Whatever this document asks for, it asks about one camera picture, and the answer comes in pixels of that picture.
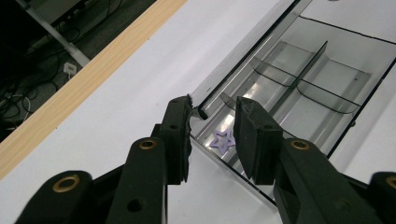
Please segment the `purple star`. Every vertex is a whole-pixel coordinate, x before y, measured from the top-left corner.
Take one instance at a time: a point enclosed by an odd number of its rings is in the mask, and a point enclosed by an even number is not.
[[[216,147],[219,149],[222,155],[224,155],[228,147],[235,146],[235,139],[231,134],[231,130],[226,130],[224,132],[213,131],[215,139],[210,143],[210,147]]]

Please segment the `wooden strip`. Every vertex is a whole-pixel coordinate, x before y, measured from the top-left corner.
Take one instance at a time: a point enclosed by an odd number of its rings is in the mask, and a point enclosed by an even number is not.
[[[0,144],[0,179],[35,149],[187,0],[158,0]]]

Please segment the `clear plastic organizer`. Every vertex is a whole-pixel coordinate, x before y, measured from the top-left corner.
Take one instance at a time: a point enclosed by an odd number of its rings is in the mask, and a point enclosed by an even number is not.
[[[209,118],[191,125],[195,141],[241,176],[235,146],[225,152],[211,146],[215,132],[233,131],[237,96],[259,102],[285,138],[309,140],[327,155],[396,56],[390,43],[303,18],[264,49],[253,51],[204,102]],[[272,195],[271,187],[257,188]]]

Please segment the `dark floor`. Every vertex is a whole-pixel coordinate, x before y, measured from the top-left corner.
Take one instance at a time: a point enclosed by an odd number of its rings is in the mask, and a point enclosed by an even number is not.
[[[92,59],[154,2],[88,1],[84,9],[56,29]],[[65,63],[81,69],[50,35],[35,41],[25,56],[38,69],[0,83],[0,142],[2,135],[15,130],[69,80],[69,75],[63,72]]]

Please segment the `wooden table edge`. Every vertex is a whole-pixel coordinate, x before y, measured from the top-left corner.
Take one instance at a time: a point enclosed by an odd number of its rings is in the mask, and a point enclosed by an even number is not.
[[[0,144],[3,179],[187,0],[158,0]]]

